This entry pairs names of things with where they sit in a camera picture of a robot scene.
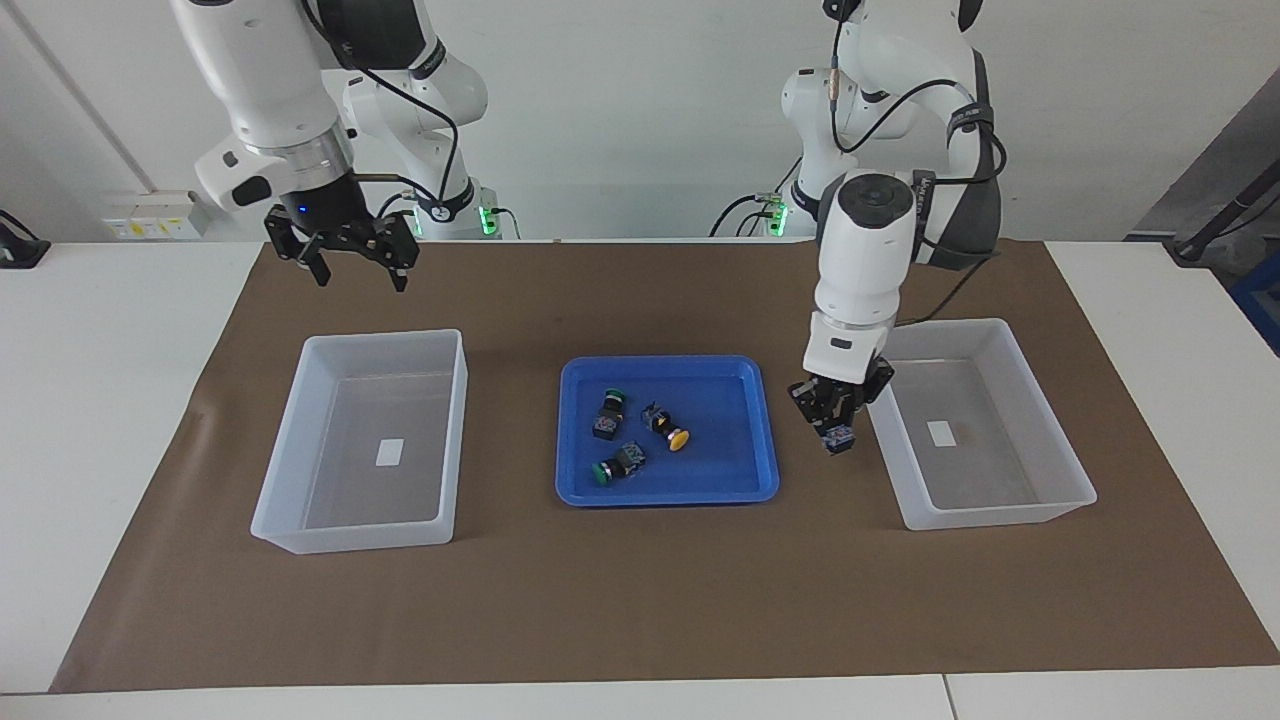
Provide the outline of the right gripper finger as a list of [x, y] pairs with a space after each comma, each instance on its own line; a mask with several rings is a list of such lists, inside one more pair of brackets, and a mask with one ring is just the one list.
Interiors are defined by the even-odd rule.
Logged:
[[270, 245], [279, 259], [294, 263], [297, 266], [307, 270], [319, 287], [328, 286], [332, 272], [320, 249], [314, 247], [315, 237], [311, 236], [307, 240], [302, 240], [282, 204], [271, 206], [264, 218], [264, 227], [268, 232]]
[[403, 293], [420, 254], [410, 219], [402, 211], [393, 213], [376, 219], [372, 229], [372, 259], [387, 269], [396, 292]]

